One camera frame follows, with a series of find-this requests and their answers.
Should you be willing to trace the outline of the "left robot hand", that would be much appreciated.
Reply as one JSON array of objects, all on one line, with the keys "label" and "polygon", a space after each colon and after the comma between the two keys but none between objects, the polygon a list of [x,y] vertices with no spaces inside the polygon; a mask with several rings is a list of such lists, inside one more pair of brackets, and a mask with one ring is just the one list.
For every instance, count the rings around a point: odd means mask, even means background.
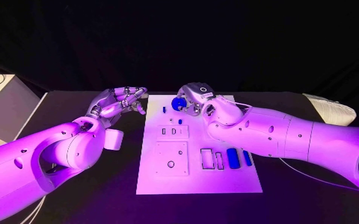
[{"label": "left robot hand", "polygon": [[121,114],[130,111],[146,114],[138,100],[147,96],[144,87],[110,88],[94,98],[85,116],[97,119],[108,129],[117,123]]}]

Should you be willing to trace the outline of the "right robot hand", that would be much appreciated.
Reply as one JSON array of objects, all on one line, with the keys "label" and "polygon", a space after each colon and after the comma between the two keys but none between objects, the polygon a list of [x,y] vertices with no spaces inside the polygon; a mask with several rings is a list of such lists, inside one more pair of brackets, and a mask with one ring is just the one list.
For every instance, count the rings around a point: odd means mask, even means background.
[{"label": "right robot hand", "polygon": [[180,87],[176,97],[189,103],[189,106],[180,106],[177,108],[179,111],[190,116],[198,116],[205,103],[216,96],[213,89],[206,83],[192,82]]}]

